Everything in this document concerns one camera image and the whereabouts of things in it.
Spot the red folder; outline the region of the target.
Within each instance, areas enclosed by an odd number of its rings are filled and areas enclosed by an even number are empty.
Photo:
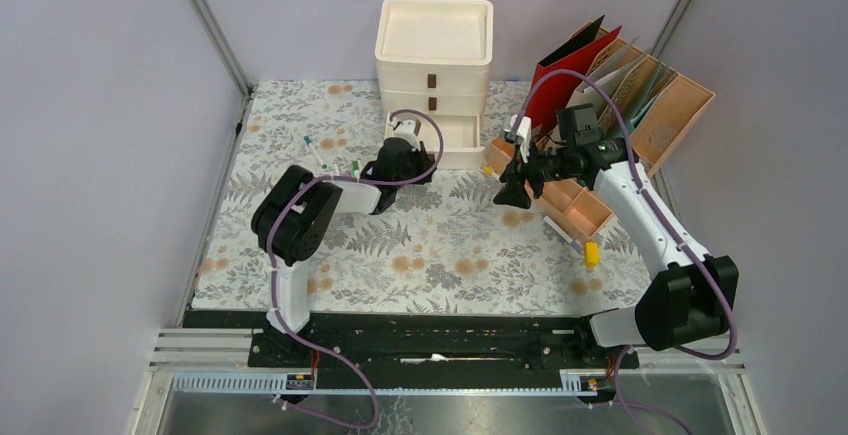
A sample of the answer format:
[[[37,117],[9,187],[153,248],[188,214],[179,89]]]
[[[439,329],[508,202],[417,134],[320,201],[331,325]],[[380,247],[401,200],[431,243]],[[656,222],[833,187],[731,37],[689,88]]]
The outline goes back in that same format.
[[[602,32],[604,16],[600,16],[575,32],[555,50],[544,56],[536,65],[532,88],[540,84],[547,74],[568,69],[587,75],[595,58],[614,42],[621,26]],[[557,125],[556,111],[566,107],[574,90],[582,80],[571,75],[560,74],[547,79],[538,88],[529,102],[526,116],[531,119],[535,132],[548,132]]]

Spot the white three-drawer organizer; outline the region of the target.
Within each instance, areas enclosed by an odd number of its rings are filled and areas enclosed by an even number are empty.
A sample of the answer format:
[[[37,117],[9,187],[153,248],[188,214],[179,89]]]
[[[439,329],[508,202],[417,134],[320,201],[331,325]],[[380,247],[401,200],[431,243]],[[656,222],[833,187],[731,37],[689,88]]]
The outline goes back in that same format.
[[[384,0],[375,43],[382,110],[426,113],[419,138],[442,170],[482,166],[493,58],[488,0]]]

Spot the beige folder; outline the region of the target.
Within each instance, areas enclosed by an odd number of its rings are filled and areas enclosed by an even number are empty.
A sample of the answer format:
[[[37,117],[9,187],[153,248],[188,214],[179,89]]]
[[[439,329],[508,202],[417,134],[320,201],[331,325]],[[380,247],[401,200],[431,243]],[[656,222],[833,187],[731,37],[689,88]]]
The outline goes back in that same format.
[[[644,58],[643,52],[633,45],[616,40],[606,47],[593,61],[587,77],[608,96],[612,96],[630,71]],[[567,107],[591,104],[600,116],[608,106],[603,96],[587,82],[581,82],[574,90]]]

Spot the teal folder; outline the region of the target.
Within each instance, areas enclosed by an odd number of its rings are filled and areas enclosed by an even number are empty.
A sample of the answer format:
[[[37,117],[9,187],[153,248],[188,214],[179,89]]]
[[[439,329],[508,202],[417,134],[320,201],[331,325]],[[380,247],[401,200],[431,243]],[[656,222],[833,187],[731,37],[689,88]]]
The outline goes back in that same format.
[[[666,63],[659,63],[637,89],[635,96],[625,110],[624,121],[628,133],[632,133],[647,114],[657,94],[668,83],[673,70]]]

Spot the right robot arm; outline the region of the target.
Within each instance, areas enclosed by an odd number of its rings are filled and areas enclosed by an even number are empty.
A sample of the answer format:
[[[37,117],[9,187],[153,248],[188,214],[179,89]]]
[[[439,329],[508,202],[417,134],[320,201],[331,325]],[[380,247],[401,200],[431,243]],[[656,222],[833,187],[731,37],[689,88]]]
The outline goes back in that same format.
[[[587,105],[560,111],[565,144],[541,151],[531,121],[508,118],[503,140],[513,148],[500,172],[497,205],[527,209],[555,181],[577,179],[612,209],[636,245],[651,283],[630,307],[587,318],[573,341],[575,357],[597,367],[624,345],[688,351],[692,342],[727,334],[736,347],[732,303],[739,272],[728,256],[714,256],[675,218],[651,185],[625,137],[607,139]]]

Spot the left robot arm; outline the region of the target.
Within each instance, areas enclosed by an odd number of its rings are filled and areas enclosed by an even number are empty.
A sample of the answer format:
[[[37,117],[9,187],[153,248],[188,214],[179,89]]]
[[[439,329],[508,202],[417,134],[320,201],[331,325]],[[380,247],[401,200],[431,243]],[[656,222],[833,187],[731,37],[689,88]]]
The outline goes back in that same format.
[[[272,353],[288,366],[309,356],[310,340],[300,332],[310,319],[310,259],[337,213],[378,215],[396,200],[400,188],[431,181],[443,156],[423,142],[403,137],[384,140],[375,160],[349,175],[316,175],[292,165],[256,209],[251,230],[271,263],[270,308],[266,318],[279,331]]]

